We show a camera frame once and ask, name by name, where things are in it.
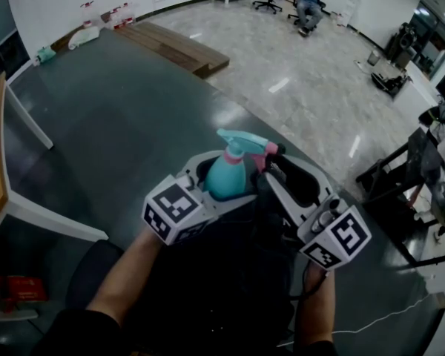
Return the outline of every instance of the spray bottle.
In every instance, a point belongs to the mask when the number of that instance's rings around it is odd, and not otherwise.
[[[259,172],[266,167],[268,154],[276,154],[278,146],[273,142],[252,133],[242,131],[217,131],[227,143],[221,155],[209,169],[204,190],[217,200],[231,199],[245,191],[244,153],[254,159]]]

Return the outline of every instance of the wall baseboard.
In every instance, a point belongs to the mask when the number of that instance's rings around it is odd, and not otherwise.
[[[7,79],[7,83],[10,85],[13,81],[22,75],[30,66],[33,65],[33,61],[28,60],[23,66],[21,66],[10,78]]]
[[[378,45],[376,42],[372,41],[368,36],[366,36],[363,32],[360,32],[355,27],[352,27],[350,24],[348,24],[348,28],[354,30],[355,32],[359,33],[361,37],[363,37],[365,40],[367,40],[371,45],[374,45],[378,50],[381,51],[381,53],[385,56],[386,53],[384,52],[384,48],[380,45]]]

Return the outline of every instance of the small bottle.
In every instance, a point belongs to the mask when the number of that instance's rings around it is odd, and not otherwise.
[[[122,11],[122,21],[125,23],[125,25],[132,25],[135,22],[135,16],[129,3],[124,3],[124,6],[122,7],[121,11]]]
[[[91,27],[92,21],[96,17],[96,12],[94,11],[92,3],[94,3],[94,1],[87,2],[87,3],[84,3],[81,5],[81,8],[83,8],[82,9],[82,26],[84,26],[84,27]]]
[[[263,161],[265,164],[267,154],[276,154],[278,146],[247,132],[219,129],[217,134],[228,146],[224,154],[210,167],[204,181],[204,191],[209,191],[216,200],[226,200],[245,191],[244,154],[258,158],[256,163]]]

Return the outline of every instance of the tiled floor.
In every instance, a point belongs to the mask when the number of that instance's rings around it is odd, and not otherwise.
[[[372,46],[326,16],[303,39],[288,20],[294,8],[273,15],[250,0],[204,1],[148,21],[175,30],[231,58],[207,82],[291,140],[358,199],[355,177],[405,143],[407,128],[378,90],[366,60]],[[355,61],[363,64],[361,70]],[[380,62],[383,75],[397,71]],[[288,79],[276,92],[271,87]]]

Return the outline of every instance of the table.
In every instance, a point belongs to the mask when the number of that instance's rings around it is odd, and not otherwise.
[[[97,40],[27,70],[13,83],[13,89],[24,105],[33,95],[31,113],[56,145],[30,167],[17,189],[42,205],[51,201],[49,197],[60,197],[62,201],[53,207],[70,217],[80,217],[86,211],[66,204],[76,193],[81,194],[90,206],[92,223],[101,223],[110,241],[121,248],[128,247],[141,226],[143,199],[156,183],[180,171],[194,154],[225,147],[216,134],[218,128],[283,142],[288,154],[313,163],[290,139],[221,91],[107,30]],[[44,173],[45,179],[36,178]],[[348,204],[356,204],[373,236],[366,249],[336,271],[335,329],[359,329],[415,303],[424,297],[425,285],[417,274],[399,272],[406,267],[405,259],[361,204],[328,178]],[[59,242],[59,249],[45,254],[59,261],[48,266],[50,275],[44,277],[51,276],[49,280],[55,273],[72,275],[82,256],[69,252],[67,247],[74,245],[71,239],[61,237]],[[293,294],[301,291],[305,261],[304,256],[298,257]],[[47,310],[43,317],[56,314],[49,308],[40,309]],[[428,298],[395,320],[377,323],[372,332],[362,332],[362,341],[336,334],[337,350],[346,355],[400,355],[406,344],[403,330],[411,329],[409,346],[418,345],[436,314],[435,299]]]
[[[3,73],[0,75],[0,225],[5,215],[9,214],[31,224],[46,228],[47,230],[78,237],[79,239],[90,241],[107,239],[108,236],[104,231],[91,228],[56,214],[12,190],[7,175],[7,165],[4,156],[3,113],[5,97],[7,97],[8,101],[23,122],[43,143],[43,145],[47,149],[53,147],[51,140],[20,104],[20,101],[5,81],[5,74]],[[19,311],[10,314],[0,313],[0,321],[30,319],[31,317],[36,316],[37,314],[35,312],[29,311]]]
[[[383,168],[405,152],[408,153],[406,163],[386,175]],[[356,178],[356,182],[363,183],[368,193],[363,203],[364,208],[376,215],[379,220],[387,220],[392,226],[396,227],[400,215],[407,214],[408,216],[411,213],[411,210],[404,203],[396,201],[397,196],[425,183],[432,192],[432,214],[435,219],[420,225],[420,228],[426,230],[436,223],[445,225],[445,200],[435,193],[438,189],[437,180],[429,177],[429,173],[440,168],[445,172],[445,162],[423,130],[418,128],[409,136],[406,144],[385,159],[376,162],[370,169]],[[396,213],[389,212],[386,215],[387,211],[392,209],[397,210]],[[410,254],[406,246],[399,240],[399,237],[391,236],[391,239],[412,266],[434,265],[445,261],[445,256],[418,261]]]

